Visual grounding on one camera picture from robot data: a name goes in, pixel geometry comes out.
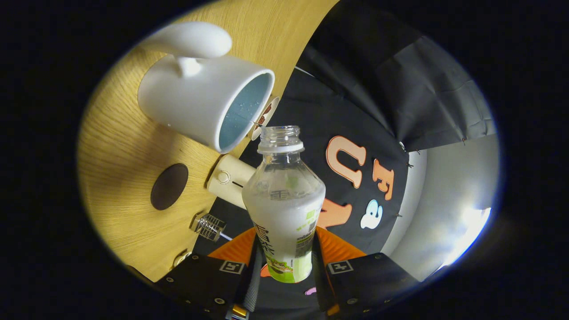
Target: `white wall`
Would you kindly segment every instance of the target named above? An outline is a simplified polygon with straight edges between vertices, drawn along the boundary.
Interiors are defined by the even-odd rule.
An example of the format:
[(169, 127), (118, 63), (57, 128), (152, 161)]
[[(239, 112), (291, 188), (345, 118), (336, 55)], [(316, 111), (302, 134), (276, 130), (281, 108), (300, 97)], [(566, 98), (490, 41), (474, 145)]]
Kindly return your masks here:
[(460, 142), (429, 149), (426, 162), (413, 219), (405, 234), (398, 236), (401, 240), (395, 249), (384, 247), (393, 261), (419, 281), (441, 266), (465, 233), (464, 215), (492, 206), (500, 166), (497, 136), (467, 141), (466, 146)]
[(413, 168), (409, 168), (407, 171), (405, 193), (399, 210), (401, 217), (395, 221), (384, 247), (381, 248), (381, 252), (387, 256), (393, 253), (415, 216), (427, 172), (427, 157), (427, 150), (421, 150), (420, 154), (417, 152), (409, 153), (409, 164), (413, 165)]

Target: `wood grain surface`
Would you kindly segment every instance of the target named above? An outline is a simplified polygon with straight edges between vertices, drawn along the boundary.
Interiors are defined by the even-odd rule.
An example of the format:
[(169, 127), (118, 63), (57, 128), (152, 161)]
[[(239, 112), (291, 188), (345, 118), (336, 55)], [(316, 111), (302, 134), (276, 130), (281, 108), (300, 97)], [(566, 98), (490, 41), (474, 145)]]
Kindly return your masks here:
[[(233, 38), (229, 54), (272, 69), (272, 94), (281, 96), (306, 43), (336, 2), (219, 1), (174, 23), (207, 21), (226, 29)], [(220, 156), (139, 109), (142, 77), (164, 55), (134, 47), (109, 70), (88, 101), (77, 146), (80, 191), (93, 226), (123, 263), (151, 281), (163, 277), (180, 252), (192, 250), (197, 234), (189, 223), (215, 200), (205, 183)], [(239, 157), (249, 141), (245, 138), (231, 154)], [(176, 203), (158, 211), (150, 192), (174, 163), (188, 167), (188, 182)]]

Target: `clear plastic bottle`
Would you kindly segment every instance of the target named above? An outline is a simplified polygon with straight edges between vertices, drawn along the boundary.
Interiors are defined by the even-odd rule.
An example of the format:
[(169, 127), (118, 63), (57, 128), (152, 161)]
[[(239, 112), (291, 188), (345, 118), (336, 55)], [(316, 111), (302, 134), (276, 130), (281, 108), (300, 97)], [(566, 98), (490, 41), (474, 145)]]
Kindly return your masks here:
[(264, 127), (263, 162), (243, 187), (243, 202), (265, 251), (269, 273), (285, 283), (312, 271), (312, 240), (324, 202), (324, 183), (300, 159), (297, 126)]

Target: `green label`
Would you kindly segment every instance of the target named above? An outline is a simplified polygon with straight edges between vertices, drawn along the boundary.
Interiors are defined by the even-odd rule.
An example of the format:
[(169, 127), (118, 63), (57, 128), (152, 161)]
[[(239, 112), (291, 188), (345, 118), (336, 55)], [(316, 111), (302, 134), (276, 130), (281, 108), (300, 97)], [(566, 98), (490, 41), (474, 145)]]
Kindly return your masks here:
[(273, 279), (288, 284), (296, 282), (294, 280), (293, 270), (286, 264), (286, 262), (280, 262), (271, 257), (267, 257), (267, 264), (269, 267), (269, 274)]
[(287, 186), (287, 188), (290, 188), (290, 189), (296, 189), (296, 187), (298, 186), (298, 177), (287, 176), (286, 186)]
[(316, 210), (312, 210), (309, 213), (306, 214), (306, 220), (312, 218), (314, 216), (314, 212), (316, 212)]

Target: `bottle neck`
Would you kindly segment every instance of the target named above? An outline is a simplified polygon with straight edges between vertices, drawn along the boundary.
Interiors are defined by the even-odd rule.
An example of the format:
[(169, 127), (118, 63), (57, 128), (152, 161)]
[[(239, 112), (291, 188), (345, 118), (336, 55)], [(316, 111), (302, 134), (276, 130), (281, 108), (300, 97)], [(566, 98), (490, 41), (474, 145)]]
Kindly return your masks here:
[(300, 161), (300, 152), (267, 153), (263, 155), (263, 163), (268, 165), (282, 165)]

